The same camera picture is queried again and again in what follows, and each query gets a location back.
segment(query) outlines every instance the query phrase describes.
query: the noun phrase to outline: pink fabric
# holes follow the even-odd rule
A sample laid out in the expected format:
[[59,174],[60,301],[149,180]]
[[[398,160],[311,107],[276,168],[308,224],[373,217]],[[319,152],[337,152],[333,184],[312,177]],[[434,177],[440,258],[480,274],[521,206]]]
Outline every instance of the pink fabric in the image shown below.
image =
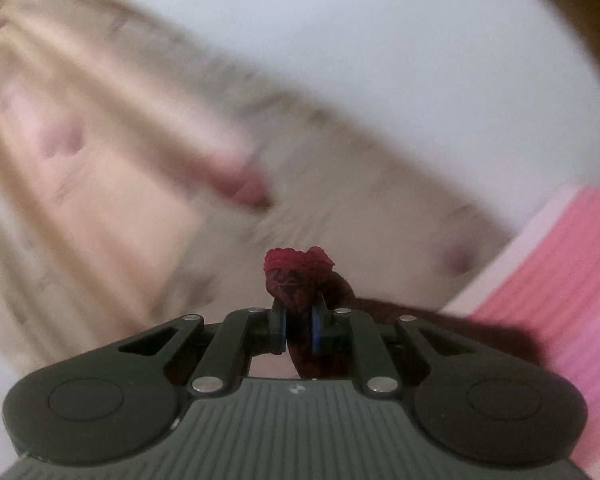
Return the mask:
[[573,453],[600,458],[600,190],[581,190],[548,235],[470,319],[515,326],[541,345],[545,364],[573,382],[589,406]]

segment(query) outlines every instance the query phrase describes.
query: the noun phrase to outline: dark red cloth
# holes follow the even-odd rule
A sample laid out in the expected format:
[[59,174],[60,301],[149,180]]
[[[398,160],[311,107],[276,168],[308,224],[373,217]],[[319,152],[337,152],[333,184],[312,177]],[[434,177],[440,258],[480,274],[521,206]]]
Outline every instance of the dark red cloth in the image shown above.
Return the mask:
[[272,249],[264,259],[267,291],[286,307],[289,354],[303,379],[342,377],[348,373],[346,357],[312,354],[311,303],[318,291],[323,294],[328,309],[346,306],[362,310],[381,324],[393,324],[399,316],[411,314],[527,361],[536,364],[541,361],[538,346],[518,329],[483,325],[413,306],[356,298],[349,283],[333,272],[333,266],[333,261],[320,247],[312,247],[307,252]]

